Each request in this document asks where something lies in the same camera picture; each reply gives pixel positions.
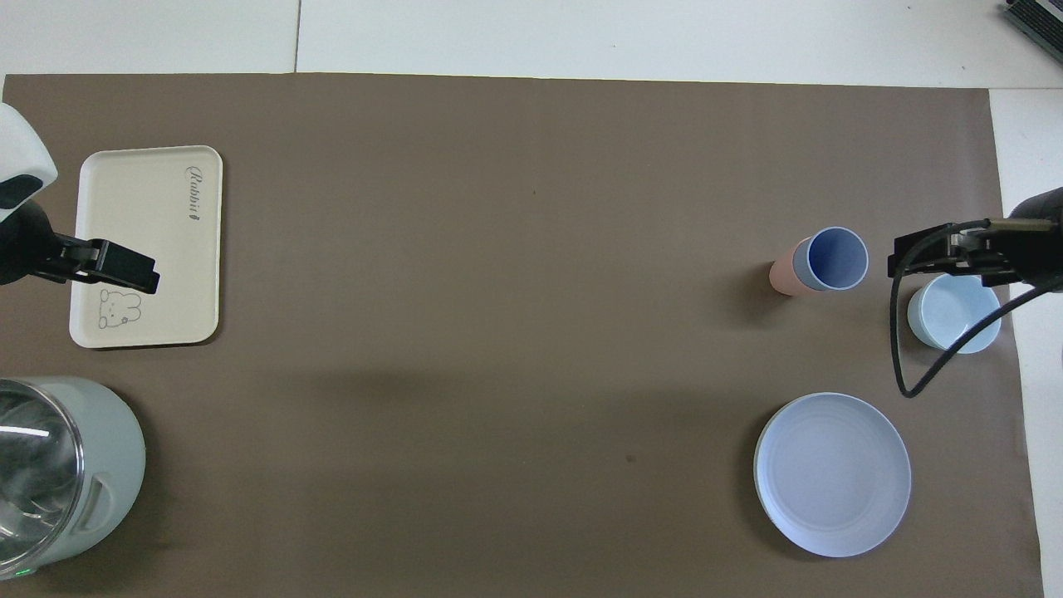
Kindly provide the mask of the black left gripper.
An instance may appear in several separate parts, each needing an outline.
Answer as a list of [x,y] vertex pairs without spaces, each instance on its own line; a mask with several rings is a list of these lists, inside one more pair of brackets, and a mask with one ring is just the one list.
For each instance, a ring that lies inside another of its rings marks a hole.
[[[58,262],[50,262],[60,257]],[[57,235],[37,202],[26,202],[1,224],[1,284],[24,277],[65,284],[106,283],[155,294],[155,260],[107,239]]]

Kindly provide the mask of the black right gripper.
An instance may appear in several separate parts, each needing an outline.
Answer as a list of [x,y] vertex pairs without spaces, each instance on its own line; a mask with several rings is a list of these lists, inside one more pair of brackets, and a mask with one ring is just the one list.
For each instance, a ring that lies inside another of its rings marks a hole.
[[1062,189],[1030,197],[1005,219],[964,234],[973,247],[954,247],[954,236],[967,230],[963,223],[943,223],[895,239],[887,262],[888,277],[916,273],[981,276],[984,287],[1025,283],[1048,287],[1061,275]]

